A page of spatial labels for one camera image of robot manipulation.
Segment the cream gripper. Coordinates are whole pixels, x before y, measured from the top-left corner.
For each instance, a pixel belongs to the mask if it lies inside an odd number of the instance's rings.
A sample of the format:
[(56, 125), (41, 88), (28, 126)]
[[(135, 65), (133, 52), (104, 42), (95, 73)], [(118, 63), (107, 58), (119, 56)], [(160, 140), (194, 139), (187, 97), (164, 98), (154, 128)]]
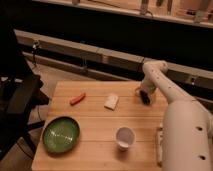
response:
[[(137, 87), (137, 88), (135, 89), (135, 94), (136, 94), (137, 96), (139, 96), (140, 99), (141, 99), (140, 91), (144, 91), (144, 90), (142, 90), (140, 87)], [(150, 104), (153, 104), (154, 101), (155, 101), (155, 99), (156, 99), (156, 95), (155, 95), (155, 94), (149, 94), (149, 93), (147, 93), (147, 94), (148, 94), (148, 97), (149, 97), (149, 99), (150, 99)]]

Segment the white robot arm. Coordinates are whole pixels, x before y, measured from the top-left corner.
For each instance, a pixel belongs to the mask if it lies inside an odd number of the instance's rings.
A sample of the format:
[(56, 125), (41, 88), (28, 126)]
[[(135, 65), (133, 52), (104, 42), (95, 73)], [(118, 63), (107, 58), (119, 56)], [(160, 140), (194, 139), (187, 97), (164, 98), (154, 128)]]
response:
[(144, 78), (136, 92), (150, 105), (159, 89), (168, 102), (163, 116), (162, 171), (212, 171), (209, 139), (213, 137), (213, 116), (193, 96), (171, 81), (166, 61), (143, 64)]

